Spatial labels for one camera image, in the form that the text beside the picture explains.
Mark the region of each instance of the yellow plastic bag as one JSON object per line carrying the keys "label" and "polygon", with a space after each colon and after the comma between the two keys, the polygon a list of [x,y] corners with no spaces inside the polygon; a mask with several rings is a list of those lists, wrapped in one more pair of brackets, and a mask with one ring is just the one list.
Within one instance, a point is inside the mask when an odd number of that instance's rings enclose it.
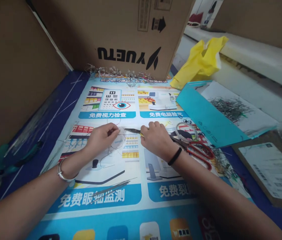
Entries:
{"label": "yellow plastic bag", "polygon": [[181,90],[187,82],[206,80],[221,69],[219,52],[229,39],[211,38],[207,44],[201,40],[191,48],[186,63],[171,81],[171,87]]}

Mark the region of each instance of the bundle of wire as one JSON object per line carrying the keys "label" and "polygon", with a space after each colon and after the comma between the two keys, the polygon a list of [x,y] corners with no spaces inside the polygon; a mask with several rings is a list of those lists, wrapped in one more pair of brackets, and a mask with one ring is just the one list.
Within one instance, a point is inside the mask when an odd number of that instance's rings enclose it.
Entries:
{"label": "bundle of wire", "polygon": [[235,98],[223,99],[219,97],[212,99],[210,103],[233,123],[238,122],[241,117],[246,117],[246,113],[253,111]]}

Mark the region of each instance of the red scissors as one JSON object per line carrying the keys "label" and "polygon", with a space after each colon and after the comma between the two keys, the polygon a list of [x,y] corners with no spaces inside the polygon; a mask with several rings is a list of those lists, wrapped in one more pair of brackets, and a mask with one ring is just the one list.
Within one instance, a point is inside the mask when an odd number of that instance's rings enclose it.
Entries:
{"label": "red scissors", "polygon": [[200,141],[191,141],[189,143],[185,143],[181,141],[180,139],[174,138],[170,135],[170,138],[181,145],[184,150],[186,150],[190,155],[195,156],[196,158],[200,159],[202,162],[204,162],[207,165],[207,169],[209,171],[212,170],[212,165],[209,163],[205,158],[207,159],[214,159],[214,153],[211,148],[209,148],[207,145],[203,144]]}

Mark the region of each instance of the yuetu logo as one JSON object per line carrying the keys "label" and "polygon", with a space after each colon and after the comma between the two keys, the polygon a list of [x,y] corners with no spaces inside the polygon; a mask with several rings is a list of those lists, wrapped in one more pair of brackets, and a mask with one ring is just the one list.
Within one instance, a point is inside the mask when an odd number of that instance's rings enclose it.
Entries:
{"label": "yuetu logo", "polygon": [[[152,66],[152,64],[153,64],[154,70],[156,69],[156,67],[158,65],[158,61],[159,61],[158,54],[160,52],[160,49],[161,49],[161,47],[159,47],[149,57],[146,70],[148,70]],[[141,53],[141,55],[140,55],[140,57],[138,58],[137,61],[135,61],[136,58],[137,58],[137,53],[135,51],[126,51],[126,50],[123,50],[123,49],[117,49],[116,54],[117,54],[117,58],[114,57],[114,49],[113,48],[110,48],[110,54],[109,55],[108,55],[108,51],[105,48],[101,48],[101,47],[98,48],[99,59],[145,64],[145,61],[144,61],[145,53],[144,52]]]}

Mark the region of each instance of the eye illustration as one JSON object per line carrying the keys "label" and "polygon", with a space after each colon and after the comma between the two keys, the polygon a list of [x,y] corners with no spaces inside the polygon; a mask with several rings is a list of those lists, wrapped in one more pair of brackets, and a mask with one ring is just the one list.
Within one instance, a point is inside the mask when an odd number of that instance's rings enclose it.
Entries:
{"label": "eye illustration", "polygon": [[126,103],[126,102],[118,102],[118,103],[113,104],[113,106],[117,109],[126,109],[126,108],[130,107],[131,105],[129,103]]}

